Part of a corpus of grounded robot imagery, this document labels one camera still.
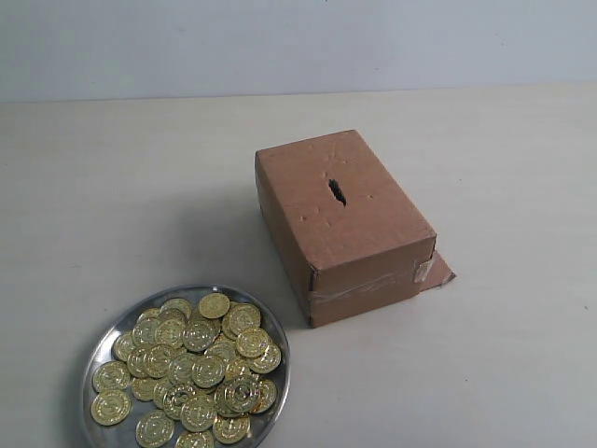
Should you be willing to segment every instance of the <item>gold coin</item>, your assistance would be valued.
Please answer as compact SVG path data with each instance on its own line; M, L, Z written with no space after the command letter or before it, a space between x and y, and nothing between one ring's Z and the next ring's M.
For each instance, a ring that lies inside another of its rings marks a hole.
M185 315L185 318L189 319L192 308L192 305L189 303L187 299L183 299L182 297L175 297L174 299L169 299L168 301L166 301L161 306L160 310L179 310Z
M213 292L201 299L199 312L208 319L218 319L228 312L230 299L219 292Z
M174 420L180 420L183 404L197 395L193 385L175 385L164 396L164 411Z
M153 378L133 378L131 383L132 395L139 401L151 401L153 389L158 380Z
M230 329L237 336L246 329L258 328L261 326L261 313L251 303L244 303L235 306L230 310Z
M98 368L92 378L93 388L97 392L105 390L124 390L131 382L131 374L122 361L106 362Z
M146 413L139 420L135 435L143 448L159 448L174 435L174 421L164 411Z
M273 403L276 402L278 396L278 388L272 380L261 380L259 382L259 400L257 406L253 408L251 413L264 413Z
M156 328L156 343L165 343L174 348L183 345L185 322L178 319L163 320Z
M281 361L282 353L280 352L280 347L270 342L263 355L249 360L249 367L252 371L265 374L275 370Z
M127 367L132 376L137 378L146 378L149 376L143 362L148 348L151 348L151 345L141 345L132 349L129 359L127 359Z
M226 364L216 355L198 357L193 365L193 382L199 387L212 387L224 379Z
M202 432L214 424L217 412L214 399L208 395L198 395L183 404L180 422L188 431Z
M191 384L193 382L193 364L196 360L197 355L186 352L170 361L168 366L168 379L170 382L173 385Z
M144 344L156 343L156 329L160 324L160 320L156 317L148 317L143 319L132 329L132 341L136 346Z
M121 361L127 362L132 349L134 348L134 342L132 341L132 331L127 331L118 336L118 339L114 342L112 349L114 356Z
M244 357L260 357L270 345L270 335L264 329L246 329L236 340L236 349Z
M174 358L176 350L170 345L154 345L146 350L143 365L146 372L153 378L161 378L168 373L170 361Z
M183 322L187 323L187 317L185 314L177 308L168 308L167 310L160 311L160 315L158 316L159 320L169 320L169 319L176 319L182 320Z
M224 360L224 363L228 366L229 363L236 358L236 350L232 343L219 343L216 342L205 350L205 355L216 355Z
M153 402L159 409L164 407L164 397L174 385L170 383L168 378L161 378L153 387Z
M248 413L257 406L259 384L249 375L237 376L224 386L224 400L236 413Z
M214 327L205 319L191 320L183 332L183 342L191 352L205 350L216 337Z
M221 415L222 417L238 417L240 414L234 412L228 404L226 404L226 400L224 399L224 390L225 390L225 386L224 385L219 385L217 387L217 389L215 390L215 394L214 394L214 406L215 406L215 410L217 411L218 415Z
M137 318L137 322L141 322L144 319L148 319L150 317L158 317L160 315L160 308L147 308Z
M217 417L214 423L214 437L220 443L230 445L241 441L249 432L250 427L249 417Z
M214 436L209 431L183 432L174 448L214 448Z
M222 332L227 339L230 339L233 342L236 341L236 334L230 329L230 313L225 315L222 319Z
M111 427L124 420L131 411L131 399L122 390L105 390L91 404L93 420L104 427Z

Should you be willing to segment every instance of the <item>table surface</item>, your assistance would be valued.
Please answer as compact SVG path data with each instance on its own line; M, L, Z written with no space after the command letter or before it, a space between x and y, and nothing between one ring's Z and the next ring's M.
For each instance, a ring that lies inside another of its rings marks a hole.
M306 328L259 213L256 149L358 129L458 278ZM264 448L597 444L597 84L0 105L3 446L80 448L79 382L166 287L282 320Z

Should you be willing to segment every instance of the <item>coin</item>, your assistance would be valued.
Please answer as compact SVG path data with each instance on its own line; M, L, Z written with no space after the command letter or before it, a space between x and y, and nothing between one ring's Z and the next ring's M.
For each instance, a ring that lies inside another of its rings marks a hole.
M230 329L230 313L225 315L222 319L222 332L224 333L227 339L230 339L233 342L236 341L236 334L234 334Z
M147 308L139 317L137 317L137 322L141 322L144 319L148 319L150 317L158 317L160 315L160 308Z
M158 380L153 378L133 378L131 383L132 395L139 401L151 401L153 389Z
M164 397L174 385L170 383L168 378L161 378L153 387L153 402L159 409L164 407Z
M154 345L146 350L143 358L143 365L146 372L153 378L161 378L168 373L168 366L172 361L176 350L170 345Z
M199 312L208 319L218 319L230 308L230 299L220 292L213 292L201 299Z
M197 355L184 353L170 361L168 366L168 379L173 385L192 383L193 364L197 360Z
M224 399L224 385L219 385L215 390L214 394L214 406L215 410L217 411L218 415L223 417L238 417L240 414L234 412L228 404L226 404L226 400Z
M168 308L166 310L160 311L158 319L162 321L168 319L177 319L187 323L187 317L182 311L180 311L177 308Z
M198 395L183 404L180 422L188 431L202 432L214 424L217 412L214 399L208 395Z
M132 329L132 341L136 346L145 343L153 344L156 342L156 329L160 321L156 317L148 317L143 319Z
M261 325L261 313L259 309L250 303L235 306L230 310L230 329L237 336L253 327Z
M191 352L205 350L216 337L214 327L205 319L190 321L183 333L185 347Z
M174 348L183 345L185 322L178 319L163 320L156 328L156 343L165 343Z
M257 406L253 408L250 413L264 413L266 412L273 403L276 401L278 396L278 388L272 380L261 380L259 382L259 399L257 400Z
M263 355L249 360L249 367L252 371L265 374L275 370L281 361L280 347L270 342Z
M146 413L139 420L135 435L143 448L158 448L174 435L174 421L164 411Z
M214 344L205 350L205 355L216 355L224 360L224 363L228 364L236 358L236 350L232 343L219 343L215 340Z
M124 420L131 411L131 399L122 390L100 392L91 404L93 420L104 427L111 427Z
M193 365L193 382L199 387L212 387L224 379L226 364L216 355L198 357Z
M164 411L174 420L180 420L183 404L197 395L197 390L192 385L175 385L164 396Z
M209 431L183 432L174 448L214 448L214 436Z
M241 441L249 432L249 417L223 418L217 417L214 423L214 437L226 445Z
M122 361L106 362L98 368L92 378L93 388L97 392L105 390L124 390L131 382L131 374Z
M192 310L192 306L191 304L188 302L187 299L183 299L182 297L175 297L173 299L169 299L168 301L166 301L160 308L161 311L166 311L166 310L179 310L181 311L184 315L185 318L189 319L190 318L190 312Z
M148 348L151 348L151 345L145 344L132 349L129 359L127 360L127 367L129 368L129 372L132 376L137 378L146 378L149 376L149 373L147 373L145 364L143 362Z
M270 345L270 336L264 329L246 329L236 340L236 349L244 357L260 357Z
M224 387L224 400L236 413L248 413L257 406L259 384L249 375L230 380Z
M244 357L234 358L229 365L226 367L226 380L231 380L240 375L250 375L251 369L249 368L249 362Z
M118 339L114 342L112 349L114 356L121 361L127 362L132 349L134 348L134 342L132 341L132 331L126 331L118 336Z

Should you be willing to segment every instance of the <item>cardboard box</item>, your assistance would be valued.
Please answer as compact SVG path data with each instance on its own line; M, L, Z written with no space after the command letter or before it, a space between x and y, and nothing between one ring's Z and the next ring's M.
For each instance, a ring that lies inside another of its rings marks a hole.
M313 327L444 285L436 233L357 131L257 152L261 211Z

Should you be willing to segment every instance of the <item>wall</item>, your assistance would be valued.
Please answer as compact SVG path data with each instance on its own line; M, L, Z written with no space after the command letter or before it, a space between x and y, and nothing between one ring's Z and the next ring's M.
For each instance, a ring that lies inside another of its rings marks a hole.
M597 79L595 0L1 0L0 101Z

